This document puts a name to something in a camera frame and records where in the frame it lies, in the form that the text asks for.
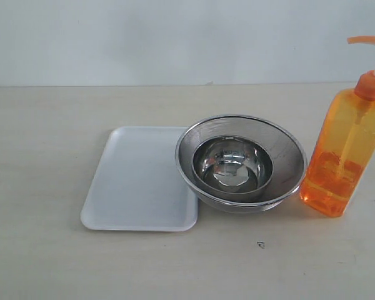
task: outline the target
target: metal bowl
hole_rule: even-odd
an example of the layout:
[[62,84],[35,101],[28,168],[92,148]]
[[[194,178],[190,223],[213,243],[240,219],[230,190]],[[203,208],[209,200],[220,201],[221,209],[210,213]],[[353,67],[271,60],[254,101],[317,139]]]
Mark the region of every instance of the metal bowl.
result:
[[[201,189],[194,177],[196,149],[217,136],[237,136],[260,144],[273,161],[272,180],[256,202],[228,201]],[[229,213],[255,213],[278,205],[295,193],[304,178],[307,159],[299,142],[280,126],[252,116],[223,115],[199,121],[181,135],[175,149],[178,171],[196,196],[206,204]]]
[[263,195],[273,161],[259,144],[237,136],[218,136],[194,152],[193,176],[203,191],[234,202],[250,203]]

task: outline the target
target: table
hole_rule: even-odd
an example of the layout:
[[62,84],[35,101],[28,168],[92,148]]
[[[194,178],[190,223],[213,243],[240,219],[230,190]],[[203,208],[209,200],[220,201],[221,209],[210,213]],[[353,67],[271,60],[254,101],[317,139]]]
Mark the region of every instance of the table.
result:
[[375,299],[375,153],[338,219],[297,196],[257,215],[201,203],[181,233],[96,232],[79,219],[119,126],[252,114],[310,158],[333,96],[352,86],[0,88],[0,299]]

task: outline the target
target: white wall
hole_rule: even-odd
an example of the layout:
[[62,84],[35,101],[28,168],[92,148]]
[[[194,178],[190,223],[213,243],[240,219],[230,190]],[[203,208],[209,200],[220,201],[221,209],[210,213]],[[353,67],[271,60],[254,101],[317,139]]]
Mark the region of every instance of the white wall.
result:
[[375,0],[0,0],[0,86],[352,81]]

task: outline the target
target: white plastic tray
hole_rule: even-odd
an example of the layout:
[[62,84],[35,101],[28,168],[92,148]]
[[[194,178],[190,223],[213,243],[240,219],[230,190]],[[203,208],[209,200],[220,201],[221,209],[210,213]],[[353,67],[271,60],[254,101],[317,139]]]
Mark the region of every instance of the white plastic tray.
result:
[[183,127],[121,127],[106,144],[81,221],[89,229],[185,231],[198,200],[176,169]]

